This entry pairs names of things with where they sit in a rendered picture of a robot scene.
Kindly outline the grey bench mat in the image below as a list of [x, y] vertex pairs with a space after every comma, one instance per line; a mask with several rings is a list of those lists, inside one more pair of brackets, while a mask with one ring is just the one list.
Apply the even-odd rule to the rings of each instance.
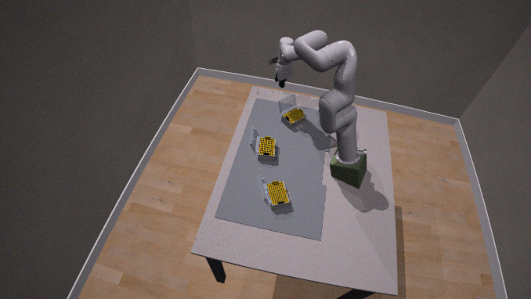
[[[256, 98], [219, 201], [215, 218], [274, 232], [321, 240], [326, 185], [322, 185], [325, 151], [331, 134], [320, 125], [319, 110], [296, 106], [306, 114], [303, 127], [291, 130], [281, 121], [279, 103]], [[274, 161], [258, 160], [249, 145], [251, 126], [260, 137], [276, 139]], [[289, 207], [272, 210], [262, 199], [265, 183], [284, 181]]]

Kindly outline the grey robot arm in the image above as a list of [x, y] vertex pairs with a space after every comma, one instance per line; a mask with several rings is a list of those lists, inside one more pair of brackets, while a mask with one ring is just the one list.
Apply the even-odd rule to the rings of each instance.
[[337, 162], [352, 165], [359, 161], [361, 155], [367, 155], [364, 148], [359, 149], [357, 146], [357, 110], [352, 104], [358, 57], [349, 41], [336, 41], [326, 46], [327, 43], [328, 36], [323, 31], [312, 31], [295, 42], [291, 38], [281, 38], [278, 57], [268, 62], [269, 65], [289, 65], [291, 61], [302, 59], [317, 72], [325, 72], [339, 65], [334, 76], [334, 87], [319, 99], [320, 125], [328, 134], [336, 132]]

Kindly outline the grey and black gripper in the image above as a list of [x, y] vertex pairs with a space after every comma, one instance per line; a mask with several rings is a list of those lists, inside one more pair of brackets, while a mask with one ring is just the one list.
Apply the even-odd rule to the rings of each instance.
[[281, 88], [284, 88], [285, 81], [287, 80], [287, 78], [289, 78], [292, 75], [292, 72], [293, 72], [292, 61], [291, 61], [291, 64], [289, 65], [282, 65], [282, 64], [276, 63], [274, 77], [275, 77], [275, 81], [279, 82], [279, 86], [281, 86]]

